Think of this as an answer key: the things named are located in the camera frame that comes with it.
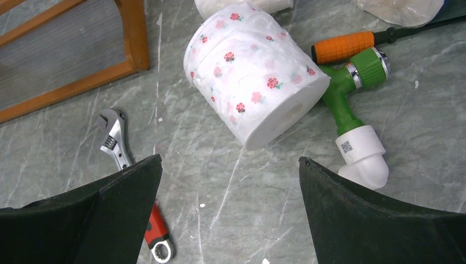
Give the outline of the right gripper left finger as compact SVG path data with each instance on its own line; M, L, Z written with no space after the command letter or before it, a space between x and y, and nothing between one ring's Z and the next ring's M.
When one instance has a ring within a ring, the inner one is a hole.
M1 263L136 263L162 171L156 154L79 188L1 209Z

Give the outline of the orange handled screwdriver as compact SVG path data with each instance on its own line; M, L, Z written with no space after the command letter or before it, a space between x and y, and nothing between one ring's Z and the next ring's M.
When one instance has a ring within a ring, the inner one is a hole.
M316 64L339 62L377 45L392 44L396 40L419 32L439 28L446 25L465 22L465 15L434 23L428 23L418 28L389 27L384 31L362 31L341 35L316 42L310 50L311 58Z

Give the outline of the red handled adjustable wrench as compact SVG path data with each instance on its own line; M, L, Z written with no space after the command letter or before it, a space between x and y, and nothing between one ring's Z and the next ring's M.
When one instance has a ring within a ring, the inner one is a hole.
M99 128L105 133L100 150L110 155L123 170L133 164L126 149L125 116L113 108L106 108L97 117ZM153 203L144 239L158 263L168 263L175 254L170 234L156 202Z

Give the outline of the orange wooden shelf rack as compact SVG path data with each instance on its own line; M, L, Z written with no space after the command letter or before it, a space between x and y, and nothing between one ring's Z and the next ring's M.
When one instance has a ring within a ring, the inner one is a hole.
M1 35L1 122L148 68L143 1L61 1Z

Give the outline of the blue roll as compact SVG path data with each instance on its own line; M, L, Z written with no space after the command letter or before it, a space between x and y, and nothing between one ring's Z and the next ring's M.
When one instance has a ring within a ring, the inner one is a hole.
M362 10L405 28L418 28L431 22L444 6L444 0L356 0Z

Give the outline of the dotted white roll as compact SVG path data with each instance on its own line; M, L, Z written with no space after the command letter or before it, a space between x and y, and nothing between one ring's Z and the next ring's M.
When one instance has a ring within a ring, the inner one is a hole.
M330 77L256 5L231 4L195 32L184 71L247 150L272 142L322 97Z

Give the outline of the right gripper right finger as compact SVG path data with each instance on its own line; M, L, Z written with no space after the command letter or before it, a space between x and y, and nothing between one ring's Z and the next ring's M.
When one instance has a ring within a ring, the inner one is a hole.
M308 158L299 183L319 263L465 263L465 214L403 202Z

